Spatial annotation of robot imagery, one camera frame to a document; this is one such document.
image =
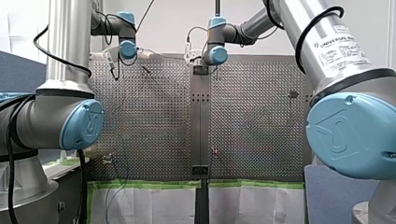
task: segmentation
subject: black hose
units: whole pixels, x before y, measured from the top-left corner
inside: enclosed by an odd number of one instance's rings
[[[216,1],[216,16],[220,15],[220,0],[215,0]]]
[[[81,207],[79,212],[78,224],[87,223],[87,201],[88,201],[88,182],[87,170],[85,166],[85,156],[82,149],[77,150],[79,156],[79,163],[81,166]]]
[[[0,108],[0,111],[1,111],[4,108],[6,108],[5,105],[7,105],[7,104],[10,104],[10,105],[16,104],[15,107],[12,109],[12,113],[9,118],[9,123],[7,126],[7,139],[6,139],[8,159],[9,159],[8,214],[9,214],[9,218],[11,219],[12,224],[18,224],[18,220],[17,220],[17,217],[15,215],[15,210],[14,210],[15,162],[14,162],[14,151],[12,149],[11,133],[16,132],[15,123],[17,122],[18,114],[21,112],[21,110],[26,105],[26,103],[33,100],[34,98],[35,98],[35,96],[32,94],[23,95],[21,97],[11,99],[11,100],[1,104],[1,108]]]

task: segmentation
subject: gray panel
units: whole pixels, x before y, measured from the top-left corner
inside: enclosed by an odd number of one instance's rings
[[[213,75],[211,178],[303,180],[304,82],[292,57],[235,56]]]
[[[92,89],[106,112],[97,150],[113,154],[116,167],[97,158],[91,178],[190,179],[190,68],[178,60],[139,61],[123,65],[118,82],[105,62],[92,63]]]

